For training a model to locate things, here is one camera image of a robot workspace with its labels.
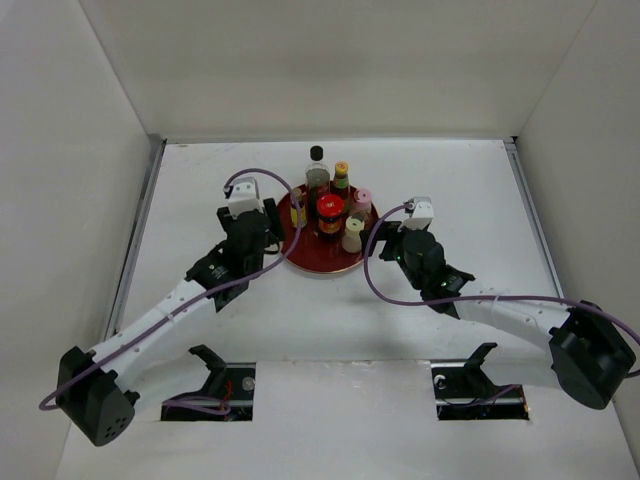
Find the pink-capped spice shaker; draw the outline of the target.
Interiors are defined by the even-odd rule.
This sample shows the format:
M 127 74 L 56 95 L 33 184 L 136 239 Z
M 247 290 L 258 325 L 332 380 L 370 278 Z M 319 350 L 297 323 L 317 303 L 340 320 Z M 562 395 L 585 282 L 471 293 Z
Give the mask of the pink-capped spice shaker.
M 351 197 L 349 215 L 362 220 L 364 224 L 367 224 L 371 218 L 371 210 L 371 192 L 366 188 L 355 189 Z

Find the small yellow-label bottle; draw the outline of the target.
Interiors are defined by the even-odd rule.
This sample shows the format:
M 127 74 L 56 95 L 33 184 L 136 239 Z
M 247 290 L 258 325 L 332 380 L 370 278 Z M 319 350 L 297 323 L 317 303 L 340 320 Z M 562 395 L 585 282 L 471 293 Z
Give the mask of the small yellow-label bottle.
M 303 229 L 307 225 L 306 192 L 300 187 L 293 189 L 291 197 L 290 218 L 294 229 Z

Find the red-lid sauce jar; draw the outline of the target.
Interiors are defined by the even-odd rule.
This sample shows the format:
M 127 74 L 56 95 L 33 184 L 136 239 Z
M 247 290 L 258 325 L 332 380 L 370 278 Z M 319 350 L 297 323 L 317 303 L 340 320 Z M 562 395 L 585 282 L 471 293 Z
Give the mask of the red-lid sauce jar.
M 337 240 L 344 220 L 345 201 L 336 194 L 326 194 L 316 202 L 317 228 L 320 237 Z

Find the yellow-capped sauce bottle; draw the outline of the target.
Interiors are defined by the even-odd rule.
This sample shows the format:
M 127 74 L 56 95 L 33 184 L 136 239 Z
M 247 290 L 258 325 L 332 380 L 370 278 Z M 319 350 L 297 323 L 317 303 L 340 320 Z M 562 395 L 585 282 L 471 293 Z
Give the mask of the yellow-capped sauce bottle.
M 345 201 L 349 200 L 349 165 L 346 162 L 337 162 L 335 164 L 334 178 L 331 184 L 331 192 Z

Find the tall dark soy sauce bottle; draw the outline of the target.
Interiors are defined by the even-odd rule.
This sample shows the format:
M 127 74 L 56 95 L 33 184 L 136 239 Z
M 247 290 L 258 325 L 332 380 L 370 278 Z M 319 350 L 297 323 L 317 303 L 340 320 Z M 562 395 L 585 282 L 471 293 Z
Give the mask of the tall dark soy sauce bottle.
M 317 202 L 330 192 L 331 173 L 324 163 L 324 149 L 320 145 L 310 148 L 310 160 L 305 171 L 307 209 L 312 218 L 317 216 Z

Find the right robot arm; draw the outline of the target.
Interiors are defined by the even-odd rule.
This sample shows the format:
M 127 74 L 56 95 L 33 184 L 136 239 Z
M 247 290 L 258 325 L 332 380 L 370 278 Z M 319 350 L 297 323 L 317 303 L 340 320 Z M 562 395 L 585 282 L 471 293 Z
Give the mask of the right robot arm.
M 484 404 L 521 385 L 536 385 L 602 410 L 625 380 L 639 374 L 625 340 L 639 336 L 593 303 L 484 288 L 472 274 L 446 262 L 443 246 L 427 228 L 378 221 L 360 238 L 366 257 L 378 241 L 384 243 L 380 259 L 400 267 L 420 294 L 417 305 L 493 327 L 538 349 L 532 358 L 515 360 L 502 358 L 497 343 L 485 342 L 463 360 L 437 363 L 433 382 L 441 400 Z

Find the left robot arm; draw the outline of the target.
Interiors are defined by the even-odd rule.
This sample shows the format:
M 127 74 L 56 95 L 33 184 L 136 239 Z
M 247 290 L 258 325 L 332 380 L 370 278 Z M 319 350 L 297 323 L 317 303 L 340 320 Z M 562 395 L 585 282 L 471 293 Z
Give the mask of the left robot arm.
M 264 256 L 277 252 L 286 234 L 272 198 L 255 200 L 242 213 L 221 207 L 217 216 L 225 240 L 129 327 L 87 351 L 65 352 L 42 410 L 61 410 L 96 447 L 113 442 L 150 406 L 202 416 L 232 411 L 223 390 L 227 364 L 197 340 L 204 315 L 219 313 L 268 272 Z

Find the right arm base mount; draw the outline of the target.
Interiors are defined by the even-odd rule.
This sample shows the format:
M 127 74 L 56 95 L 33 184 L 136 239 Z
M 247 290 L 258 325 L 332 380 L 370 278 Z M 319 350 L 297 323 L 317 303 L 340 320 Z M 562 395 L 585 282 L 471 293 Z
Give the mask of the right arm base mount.
M 440 421 L 529 420 L 520 385 L 496 385 L 482 371 L 488 354 L 498 346 L 481 344 L 466 359 L 430 364 L 435 409 Z

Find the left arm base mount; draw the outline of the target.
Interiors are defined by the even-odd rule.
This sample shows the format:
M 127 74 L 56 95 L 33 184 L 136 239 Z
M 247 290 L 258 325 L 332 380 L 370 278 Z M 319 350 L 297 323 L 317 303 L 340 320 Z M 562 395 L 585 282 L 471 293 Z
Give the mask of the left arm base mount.
M 189 353 L 209 374 L 198 390 L 180 394 L 161 406 L 163 422 L 249 422 L 253 420 L 257 365 L 227 363 L 204 345 Z

